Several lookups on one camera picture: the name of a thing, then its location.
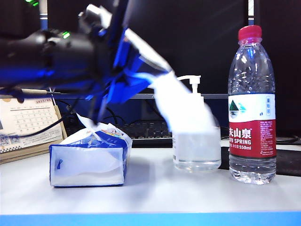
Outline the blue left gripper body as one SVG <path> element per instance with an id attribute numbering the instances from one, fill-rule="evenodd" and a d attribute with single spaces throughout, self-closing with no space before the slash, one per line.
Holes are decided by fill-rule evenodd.
<path id="1" fill-rule="evenodd" d="M 114 1 L 114 11 L 109 26 L 109 35 L 107 38 L 109 47 L 109 72 L 110 78 L 107 80 L 104 91 L 95 99 L 94 103 L 94 123 L 102 120 L 106 108 L 109 90 L 113 80 L 121 72 L 119 58 L 122 50 L 125 31 L 128 28 L 128 21 L 131 14 L 131 2 L 129 0 Z"/>

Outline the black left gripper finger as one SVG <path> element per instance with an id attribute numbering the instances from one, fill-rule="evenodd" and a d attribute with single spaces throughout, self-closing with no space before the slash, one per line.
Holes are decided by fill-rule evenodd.
<path id="1" fill-rule="evenodd" d="M 108 103 L 124 103 L 135 94 L 147 88 L 153 82 L 150 73 L 137 73 L 124 69 L 110 84 Z"/>
<path id="2" fill-rule="evenodd" d="M 157 69 L 162 73 L 169 73 L 173 70 L 161 55 L 131 29 L 126 29 L 125 37 L 134 49 L 138 51 L 139 58 L 151 68 Z"/>

